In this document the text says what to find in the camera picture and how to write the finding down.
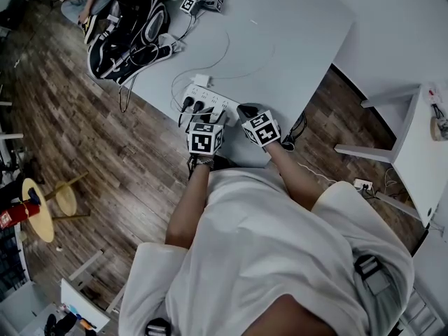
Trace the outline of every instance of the white table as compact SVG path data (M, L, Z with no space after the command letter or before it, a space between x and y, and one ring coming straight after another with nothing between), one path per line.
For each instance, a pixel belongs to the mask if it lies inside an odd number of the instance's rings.
M190 21L179 10L182 1L167 3L169 33L174 36L181 36ZM230 48L223 61L199 73L241 76L266 65L244 78L216 79L211 90L239 103L264 104L279 122L284 138L325 76L353 21L353 13L338 0L224 0L223 13L203 14L186 36L185 50L142 71L133 91L177 121L179 112L170 105L172 81L185 70L218 61L228 45L227 32ZM226 128L225 140L221 154L238 165L261 167L269 161L268 154L251 144L238 124Z
M339 153L391 163L415 209L380 192L376 197L419 219L425 227L433 217L448 182L448 141L436 142L431 137L433 109L427 96L428 86L422 85L408 91L371 97L361 104L367 108L410 99L402 131L392 150L342 144L335 147Z

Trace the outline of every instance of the sneaker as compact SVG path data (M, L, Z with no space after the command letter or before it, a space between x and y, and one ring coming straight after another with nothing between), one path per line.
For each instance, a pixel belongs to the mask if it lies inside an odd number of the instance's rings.
M43 330L43 334L45 336L55 336L55 326L56 326L56 316L53 314L50 314L47 319L45 328Z
M98 15L91 15L87 18L87 21L81 25L84 33L84 43L89 43L90 37L95 30L95 23L97 22Z

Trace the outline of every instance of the white t-shirt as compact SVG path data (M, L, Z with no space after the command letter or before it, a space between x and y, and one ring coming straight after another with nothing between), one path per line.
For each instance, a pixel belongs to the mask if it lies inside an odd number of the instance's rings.
M241 335L285 294L338 335L368 335L369 318L354 286L353 240L380 246L387 262L409 275L408 293L414 277L409 253L348 183L327 189L310 212L271 171L214 172L190 250L138 247L120 336L143 336L157 317L172 324L173 335Z

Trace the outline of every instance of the power strip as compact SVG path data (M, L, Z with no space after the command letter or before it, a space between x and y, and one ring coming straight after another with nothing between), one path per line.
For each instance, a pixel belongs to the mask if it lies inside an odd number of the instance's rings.
M235 126L239 119L237 107L240 104L213 91L207 90L200 86L189 85L187 90L183 94L182 102L187 97L192 97L195 102L204 102L204 109L213 107L212 116L214 118L210 119L211 122L214 122L216 119L218 119L222 111L227 111L226 125L228 126Z
M353 186L356 189L363 189L364 186L367 186L367 190L372 189L373 186L373 182L369 182L369 181L364 181L363 179L355 179L353 182Z

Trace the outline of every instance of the bracelet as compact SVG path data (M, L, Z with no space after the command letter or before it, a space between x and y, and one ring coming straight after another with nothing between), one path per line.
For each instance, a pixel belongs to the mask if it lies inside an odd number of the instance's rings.
M212 157L202 157L199 156L196 161L196 165L208 165L210 167L210 170L212 171L215 167L215 161Z

